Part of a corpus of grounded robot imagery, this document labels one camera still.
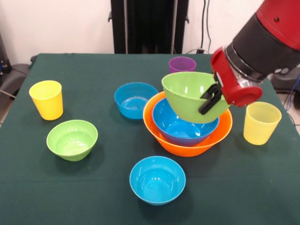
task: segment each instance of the plastic bowl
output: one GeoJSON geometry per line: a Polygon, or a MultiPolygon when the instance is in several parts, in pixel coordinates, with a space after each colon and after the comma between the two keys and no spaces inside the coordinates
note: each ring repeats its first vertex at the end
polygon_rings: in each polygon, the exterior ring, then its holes
{"type": "Polygon", "coordinates": [[[69,120],[55,126],[47,136],[47,146],[55,155],[68,160],[85,158],[94,147],[98,131],[84,120],[69,120]]]}
{"type": "Polygon", "coordinates": [[[195,71],[196,66],[195,60],[185,56],[174,57],[169,61],[170,73],[195,71]]]}
{"type": "Polygon", "coordinates": [[[204,141],[219,124],[219,117],[211,123],[186,122],[176,115],[166,98],[155,105],[153,120],[169,142],[188,147],[204,141]]]}
{"type": "Polygon", "coordinates": [[[157,93],[158,90],[150,84],[133,82],[120,86],[114,94],[114,100],[123,116],[142,119],[144,106],[157,93]]]}
{"type": "Polygon", "coordinates": [[[186,176],[175,161],[152,156],[133,167],[129,183],[136,196],[148,204],[159,206],[173,201],[182,193],[186,176]]]}
{"type": "Polygon", "coordinates": [[[216,83],[212,74],[199,72],[180,72],[165,76],[162,85],[166,98],[175,113],[191,123],[210,123],[229,108],[224,96],[205,114],[199,108],[206,99],[200,98],[216,83]]]}
{"type": "Polygon", "coordinates": [[[192,147],[185,147],[185,146],[172,144],[161,135],[152,117],[152,111],[154,106],[156,105],[157,102],[159,102],[163,98],[165,98],[165,92],[162,91],[157,95],[155,95],[154,97],[152,97],[147,102],[143,113],[143,120],[146,128],[157,139],[157,141],[162,145],[162,147],[166,149],[168,152],[176,156],[193,157],[193,156],[200,155],[205,151],[207,151],[212,146],[214,146],[215,144],[222,141],[229,134],[232,128],[233,118],[231,116],[229,109],[227,109],[222,115],[220,115],[218,127],[203,142],[192,147]]]}

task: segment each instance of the green bowl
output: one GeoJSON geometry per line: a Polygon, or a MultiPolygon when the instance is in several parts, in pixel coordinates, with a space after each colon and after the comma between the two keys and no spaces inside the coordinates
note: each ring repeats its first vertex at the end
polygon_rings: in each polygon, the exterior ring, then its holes
{"type": "Polygon", "coordinates": [[[198,112],[206,101],[200,97],[214,83],[212,74],[200,72],[172,73],[162,79],[171,108],[181,119],[191,123],[210,123],[229,108],[230,105],[222,96],[205,115],[198,112]]]}
{"type": "Polygon", "coordinates": [[[47,146],[55,155],[72,162],[84,159],[94,147],[98,131],[84,120],[69,120],[54,127],[47,146]]]}

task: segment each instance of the dark green table cover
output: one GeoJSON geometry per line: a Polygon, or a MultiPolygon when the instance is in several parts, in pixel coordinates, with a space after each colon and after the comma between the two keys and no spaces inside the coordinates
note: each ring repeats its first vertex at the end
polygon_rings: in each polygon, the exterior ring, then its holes
{"type": "MultiPolygon", "coordinates": [[[[197,157],[165,151],[142,120],[119,113],[113,94],[128,82],[162,90],[171,55],[41,54],[0,128],[1,225],[300,224],[300,139],[271,83],[262,101],[283,113],[269,142],[253,146],[243,136],[245,108],[231,106],[226,139],[197,157]],[[39,116],[28,90],[41,80],[63,86],[64,114],[39,116]],[[48,132],[71,119],[87,120],[99,132],[92,153],[68,162],[46,146],[48,132]],[[186,188],[173,202],[154,207],[139,200],[129,173],[142,158],[177,161],[186,188]]],[[[190,55],[197,71],[211,72],[210,55],[190,55]]]]}

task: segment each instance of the purple cup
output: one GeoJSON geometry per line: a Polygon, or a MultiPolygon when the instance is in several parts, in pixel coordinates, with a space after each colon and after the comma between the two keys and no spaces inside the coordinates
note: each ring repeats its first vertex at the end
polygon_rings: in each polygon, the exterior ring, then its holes
{"type": "Polygon", "coordinates": [[[195,71],[196,65],[195,60],[185,56],[174,57],[169,61],[170,73],[195,71]]]}

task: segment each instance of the floor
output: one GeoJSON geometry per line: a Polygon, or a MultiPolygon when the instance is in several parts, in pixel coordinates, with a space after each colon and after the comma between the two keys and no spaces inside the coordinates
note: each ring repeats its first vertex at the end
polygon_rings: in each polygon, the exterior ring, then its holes
{"type": "MultiPolygon", "coordinates": [[[[278,97],[280,98],[281,102],[284,103],[285,98],[286,98],[286,94],[278,94],[278,97]]],[[[4,122],[10,107],[13,105],[14,101],[10,100],[9,98],[7,98],[7,101],[4,103],[4,106],[0,108],[0,127],[2,125],[2,123],[4,122]]],[[[290,116],[293,118],[294,122],[296,125],[296,129],[298,131],[298,133],[300,134],[300,110],[296,110],[294,108],[294,105],[292,104],[291,108],[287,111],[290,116]]]]}

